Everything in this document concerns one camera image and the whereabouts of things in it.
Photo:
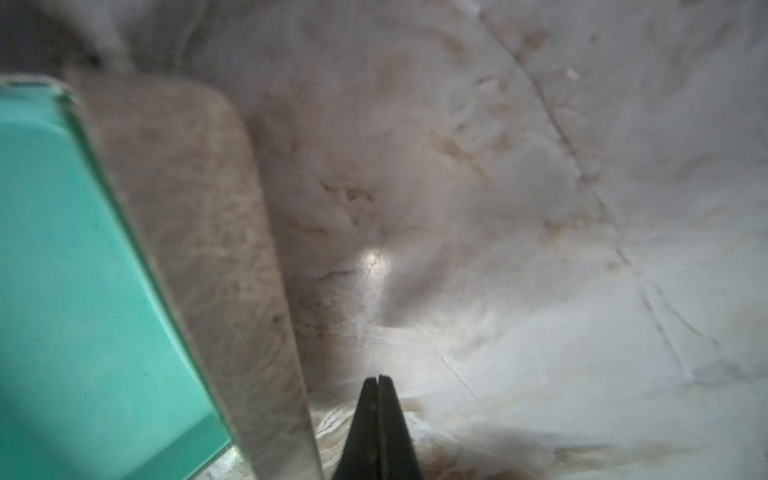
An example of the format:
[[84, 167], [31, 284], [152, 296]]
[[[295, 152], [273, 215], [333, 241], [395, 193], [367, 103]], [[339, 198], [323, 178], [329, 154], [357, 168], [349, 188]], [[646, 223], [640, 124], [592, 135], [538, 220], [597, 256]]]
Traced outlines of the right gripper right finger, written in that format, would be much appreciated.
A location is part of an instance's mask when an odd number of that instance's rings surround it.
[[391, 377], [378, 377], [379, 478], [422, 480], [423, 474]]

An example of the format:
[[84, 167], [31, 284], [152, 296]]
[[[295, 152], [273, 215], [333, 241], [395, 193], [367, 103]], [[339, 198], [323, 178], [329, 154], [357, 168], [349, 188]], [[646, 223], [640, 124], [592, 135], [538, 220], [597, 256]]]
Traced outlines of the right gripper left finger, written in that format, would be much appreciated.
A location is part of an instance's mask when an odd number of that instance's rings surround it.
[[378, 383], [362, 386], [345, 446], [333, 480], [378, 479]]

